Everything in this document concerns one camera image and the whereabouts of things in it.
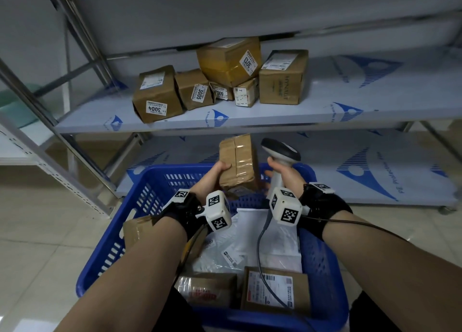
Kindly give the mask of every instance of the white tracking cube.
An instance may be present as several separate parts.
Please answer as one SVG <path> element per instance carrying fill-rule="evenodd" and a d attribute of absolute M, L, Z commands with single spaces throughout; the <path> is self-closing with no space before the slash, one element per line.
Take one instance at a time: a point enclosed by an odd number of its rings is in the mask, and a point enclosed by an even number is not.
<path fill-rule="evenodd" d="M 287 188 L 274 188 L 269 197 L 269 208 L 278 224 L 296 226 L 302 215 L 302 204 Z"/>
<path fill-rule="evenodd" d="M 204 213 L 213 231 L 226 230 L 231 226 L 230 206 L 223 191 L 218 190 L 207 195 Z"/>

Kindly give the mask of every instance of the tiled floor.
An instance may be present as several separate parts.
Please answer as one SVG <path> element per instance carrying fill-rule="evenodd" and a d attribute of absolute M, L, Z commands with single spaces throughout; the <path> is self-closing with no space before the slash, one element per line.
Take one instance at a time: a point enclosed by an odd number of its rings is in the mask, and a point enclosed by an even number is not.
<path fill-rule="evenodd" d="M 446 166 L 460 181 L 458 166 Z M 0 332 L 52 331 L 77 301 L 75 283 L 109 220 L 36 167 L 0 168 Z M 462 212 L 355 206 L 368 221 L 462 266 Z M 361 288 L 342 268 L 350 303 Z"/>

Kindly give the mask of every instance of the metal shelf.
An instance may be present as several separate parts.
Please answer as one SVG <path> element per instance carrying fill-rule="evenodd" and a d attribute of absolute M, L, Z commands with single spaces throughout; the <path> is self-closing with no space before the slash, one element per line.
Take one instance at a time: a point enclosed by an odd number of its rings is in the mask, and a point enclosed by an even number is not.
<path fill-rule="evenodd" d="M 449 119 L 462 115 L 462 50 L 420 48 L 315 58 L 299 105 L 256 103 L 237 107 L 219 100 L 184 114 L 143 124 L 131 89 L 102 91 L 57 126 L 60 133 L 147 132 L 347 121 Z M 134 80 L 126 81 L 133 87 Z M 223 133 L 216 129 L 214 133 Z"/>
<path fill-rule="evenodd" d="M 29 124 L 20 129 L 35 144 L 46 148 L 47 142 L 53 133 L 41 122 Z M 36 165 L 37 161 L 32 155 L 25 154 L 22 148 L 11 142 L 8 137 L 0 134 L 0 165 Z"/>
<path fill-rule="evenodd" d="M 453 206 L 456 187 L 412 134 L 394 129 L 252 134 L 258 159 L 263 137 L 286 142 L 302 162 L 349 203 Z M 229 135 L 154 137 L 127 169 L 117 194 L 125 196 L 141 172 L 154 164 L 213 163 Z"/>

